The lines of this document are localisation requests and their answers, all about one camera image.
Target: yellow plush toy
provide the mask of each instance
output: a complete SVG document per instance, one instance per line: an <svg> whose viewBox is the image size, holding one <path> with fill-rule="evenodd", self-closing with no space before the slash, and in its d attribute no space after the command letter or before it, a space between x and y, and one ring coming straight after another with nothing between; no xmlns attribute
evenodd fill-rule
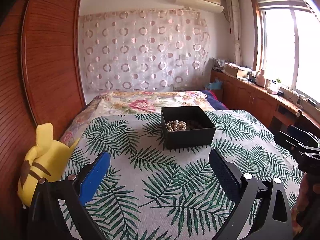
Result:
<svg viewBox="0 0 320 240"><path fill-rule="evenodd" d="M49 182L61 178L78 141L75 141L69 148L65 144L53 140L51 123L37 126L36 145L28 151L24 158L18 182L18 196L26 206L30 207L33 193L40 178L44 177Z"/></svg>

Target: cardboard box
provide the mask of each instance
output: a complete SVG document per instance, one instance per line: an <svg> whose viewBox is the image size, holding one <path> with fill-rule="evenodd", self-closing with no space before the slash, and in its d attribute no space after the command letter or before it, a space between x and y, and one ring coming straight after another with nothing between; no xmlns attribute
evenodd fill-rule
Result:
<svg viewBox="0 0 320 240"><path fill-rule="evenodd" d="M232 63L227 63L227 64L225 64L224 71L228 75L236 77L236 78L240 78L240 77L247 78L247 74L249 71L251 71L251 69L245 68L245 67L239 67L238 65L232 64Z"/></svg>

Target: bedspread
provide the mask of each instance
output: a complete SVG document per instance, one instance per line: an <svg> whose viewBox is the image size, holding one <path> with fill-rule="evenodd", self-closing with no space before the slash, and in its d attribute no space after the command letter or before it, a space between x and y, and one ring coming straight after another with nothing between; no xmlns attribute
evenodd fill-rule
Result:
<svg viewBox="0 0 320 240"><path fill-rule="evenodd" d="M71 146L81 137L88 124L99 116L160 113L160 108L164 106L199 106L204 111L214 110L206 98L207 96L200 91L101 93L77 115L60 141Z"/></svg>
<svg viewBox="0 0 320 240"><path fill-rule="evenodd" d="M211 147L242 173L268 181L281 178L294 205L303 173L289 152L275 144L272 133L246 111L206 114L216 126L212 144L175 151L163 147L159 113L92 120L63 179L92 163L102 150L111 154L110 168L86 204L107 239L211 240L234 206L209 165ZM63 201L60 205L72 235L79 238ZM243 234L257 207L258 201Z"/></svg>

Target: white curtain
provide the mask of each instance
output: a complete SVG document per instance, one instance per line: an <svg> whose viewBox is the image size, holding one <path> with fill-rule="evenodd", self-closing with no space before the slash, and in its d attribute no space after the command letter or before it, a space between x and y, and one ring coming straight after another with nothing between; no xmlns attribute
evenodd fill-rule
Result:
<svg viewBox="0 0 320 240"><path fill-rule="evenodd" d="M228 8L229 23L231 33L233 34L235 43L234 63L241 66L241 49L240 49L240 8L238 0L226 0Z"/></svg>
<svg viewBox="0 0 320 240"><path fill-rule="evenodd" d="M192 10L134 10L81 16L80 68L92 91L201 89L210 44Z"/></svg>

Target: metal bolt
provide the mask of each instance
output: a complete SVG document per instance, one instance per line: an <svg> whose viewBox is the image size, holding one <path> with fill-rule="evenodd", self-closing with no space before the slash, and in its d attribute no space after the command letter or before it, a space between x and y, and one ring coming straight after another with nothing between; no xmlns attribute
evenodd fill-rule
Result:
<svg viewBox="0 0 320 240"><path fill-rule="evenodd" d="M76 174L70 174L69 176L68 176L68 180L75 180L76 179Z"/></svg>
<svg viewBox="0 0 320 240"><path fill-rule="evenodd" d="M281 183L281 179L279 179L279 178L274 178L273 180L274 180L275 183L277 183L277 184L280 184L280 183Z"/></svg>
<svg viewBox="0 0 320 240"><path fill-rule="evenodd" d="M243 174L245 179L252 179L252 175L250 173Z"/></svg>
<svg viewBox="0 0 320 240"><path fill-rule="evenodd" d="M38 183L39 183L39 184L44 184L44 183L45 183L45 178L39 179L39 180L38 180Z"/></svg>

